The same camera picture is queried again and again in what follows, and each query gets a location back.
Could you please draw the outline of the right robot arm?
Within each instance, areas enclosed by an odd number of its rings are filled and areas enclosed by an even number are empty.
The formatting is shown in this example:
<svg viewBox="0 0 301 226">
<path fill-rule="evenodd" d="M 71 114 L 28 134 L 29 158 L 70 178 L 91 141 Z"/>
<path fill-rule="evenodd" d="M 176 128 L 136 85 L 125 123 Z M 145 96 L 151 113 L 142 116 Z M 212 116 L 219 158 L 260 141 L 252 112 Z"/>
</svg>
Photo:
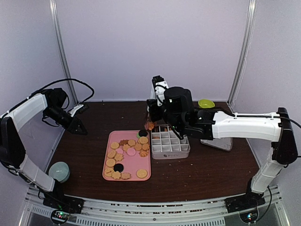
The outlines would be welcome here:
<svg viewBox="0 0 301 226">
<path fill-rule="evenodd" d="M 265 192 L 280 171 L 298 158 L 292 128 L 294 121 L 288 117 L 285 108 L 264 114 L 227 113 L 186 107 L 175 99 L 170 103 L 148 99 L 147 106 L 150 120 L 163 120 L 179 139 L 185 136 L 200 140 L 249 138 L 271 142 L 267 162 L 250 180 L 248 192 L 241 197 L 241 204 L 246 208 L 257 203 L 259 195 Z"/>
</svg>

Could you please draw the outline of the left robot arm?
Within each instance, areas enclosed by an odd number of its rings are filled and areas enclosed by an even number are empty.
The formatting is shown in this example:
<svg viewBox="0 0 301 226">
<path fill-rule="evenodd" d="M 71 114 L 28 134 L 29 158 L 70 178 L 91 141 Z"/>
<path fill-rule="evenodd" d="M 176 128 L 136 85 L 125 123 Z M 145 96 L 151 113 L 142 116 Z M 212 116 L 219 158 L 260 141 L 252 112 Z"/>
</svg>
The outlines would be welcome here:
<svg viewBox="0 0 301 226">
<path fill-rule="evenodd" d="M 51 193 L 49 201 L 57 209 L 67 206 L 67 197 L 55 191 L 58 187 L 57 180 L 47 175 L 30 159 L 20 132 L 27 123 L 41 113 L 71 134 L 87 135 L 87 129 L 77 116 L 88 109 L 87 103 L 81 102 L 66 111 L 63 108 L 66 99 L 67 94 L 62 88 L 42 89 L 33 92 L 0 117 L 1 164 L 25 182 L 36 185 L 45 193 Z"/>
</svg>

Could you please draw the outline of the tan swirl cookie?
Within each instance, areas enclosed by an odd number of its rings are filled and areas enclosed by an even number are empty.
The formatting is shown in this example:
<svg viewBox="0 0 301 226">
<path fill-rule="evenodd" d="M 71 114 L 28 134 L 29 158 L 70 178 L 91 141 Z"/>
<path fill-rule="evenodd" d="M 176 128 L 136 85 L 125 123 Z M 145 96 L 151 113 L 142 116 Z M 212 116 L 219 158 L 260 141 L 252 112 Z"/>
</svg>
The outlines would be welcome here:
<svg viewBox="0 0 301 226">
<path fill-rule="evenodd" d="M 144 125 L 144 128 L 148 131 L 152 131 L 156 126 L 156 123 L 155 122 L 152 122 L 152 121 L 146 121 L 145 125 Z"/>
</svg>

